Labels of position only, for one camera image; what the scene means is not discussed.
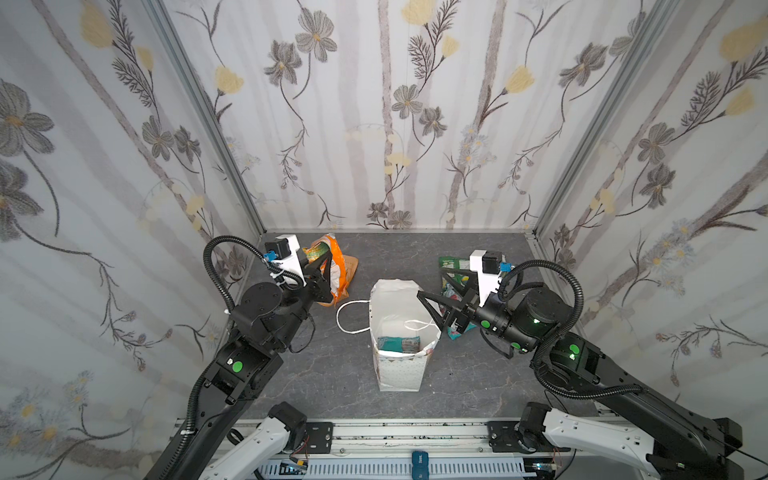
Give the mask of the green snack packet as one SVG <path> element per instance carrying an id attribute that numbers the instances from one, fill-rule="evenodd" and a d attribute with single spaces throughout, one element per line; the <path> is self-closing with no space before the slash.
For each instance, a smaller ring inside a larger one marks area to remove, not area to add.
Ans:
<path id="1" fill-rule="evenodd" d="M 438 259 L 438 263 L 442 289 L 445 285 L 453 287 L 453 283 L 465 286 L 469 281 L 470 276 L 465 273 L 470 267 L 470 261 L 468 259 L 454 256 L 441 256 Z"/>

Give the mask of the orange snack packet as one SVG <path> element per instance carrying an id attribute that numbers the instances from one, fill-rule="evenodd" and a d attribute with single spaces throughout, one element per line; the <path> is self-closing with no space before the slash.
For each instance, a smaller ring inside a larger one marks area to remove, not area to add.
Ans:
<path id="1" fill-rule="evenodd" d="M 335 235 L 332 233 L 323 235 L 308 248 L 304 248 L 303 252 L 309 262 L 315 260 L 323 253 L 332 253 L 331 289 L 334 299 L 331 303 L 320 304 L 330 307 L 336 305 L 340 300 L 347 298 L 348 289 L 344 289 L 344 254 Z"/>

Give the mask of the teal snack packet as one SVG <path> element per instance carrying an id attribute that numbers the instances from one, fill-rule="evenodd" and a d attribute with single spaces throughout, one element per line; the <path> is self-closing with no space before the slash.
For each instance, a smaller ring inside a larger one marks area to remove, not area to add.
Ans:
<path id="1" fill-rule="evenodd" d="M 461 301 L 463 299 L 462 295 L 450 285 L 444 286 L 442 289 L 442 295 L 446 298 L 456 301 Z M 461 322 L 454 318 L 448 326 L 448 336 L 451 340 L 455 340 L 467 331 L 472 331 L 475 328 L 476 326 L 471 324 L 469 321 L 467 321 L 466 325 L 462 327 Z"/>
<path id="2" fill-rule="evenodd" d="M 408 355 L 417 354 L 421 351 L 421 340 L 419 336 L 381 336 L 377 338 L 377 348 L 379 351 L 402 353 Z"/>

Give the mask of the brown snack packet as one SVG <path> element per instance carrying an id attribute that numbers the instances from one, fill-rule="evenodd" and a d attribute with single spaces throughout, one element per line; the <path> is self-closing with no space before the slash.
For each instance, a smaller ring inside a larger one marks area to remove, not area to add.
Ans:
<path id="1" fill-rule="evenodd" d="M 347 290 L 357 272 L 359 260 L 351 255 L 344 255 L 343 260 L 345 266 L 344 289 Z"/>

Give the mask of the cartoon animal paper bag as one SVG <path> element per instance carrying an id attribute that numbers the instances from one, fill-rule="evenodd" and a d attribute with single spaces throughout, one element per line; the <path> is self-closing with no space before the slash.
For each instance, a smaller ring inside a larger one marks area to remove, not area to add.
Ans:
<path id="1" fill-rule="evenodd" d="M 347 335 L 367 334 L 373 366 L 382 392 L 420 390 L 429 360 L 442 331 L 422 304 L 420 286 L 413 280 L 380 279 L 362 303 L 368 323 L 359 329 L 343 326 L 341 312 L 357 300 L 341 304 L 335 315 L 338 329 Z"/>

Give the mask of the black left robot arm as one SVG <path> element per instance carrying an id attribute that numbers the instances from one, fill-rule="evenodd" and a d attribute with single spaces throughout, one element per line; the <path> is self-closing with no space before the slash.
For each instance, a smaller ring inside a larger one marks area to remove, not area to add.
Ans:
<path id="1" fill-rule="evenodd" d="M 212 254 L 222 243 L 250 251 L 270 273 L 269 282 L 249 287 L 234 301 Z M 242 414 L 260 396 L 283 364 L 302 323 L 315 303 L 333 299 L 333 256 L 310 260 L 294 235 L 267 243 L 261 252 L 248 241 L 221 235 L 207 243 L 203 265 L 224 299 L 232 330 L 222 348 L 195 381 L 182 425 L 151 467 L 150 479 L 198 479 Z"/>

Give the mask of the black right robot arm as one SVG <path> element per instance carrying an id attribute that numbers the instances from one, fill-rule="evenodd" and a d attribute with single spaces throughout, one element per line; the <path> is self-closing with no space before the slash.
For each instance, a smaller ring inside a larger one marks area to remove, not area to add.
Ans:
<path id="1" fill-rule="evenodd" d="M 451 299 L 419 291 L 436 325 L 474 324 L 509 345 L 508 357 L 530 354 L 530 367 L 546 391 L 571 400 L 595 400 L 626 426 L 588 421 L 531 402 L 515 426 L 517 449 L 581 450 L 612 459 L 657 479 L 742 479 L 732 460 L 742 428 L 730 418 L 708 418 L 668 399 L 628 373 L 599 347 L 573 332 L 585 299 L 571 272 L 547 260 L 479 270 L 493 286 L 459 289 Z"/>

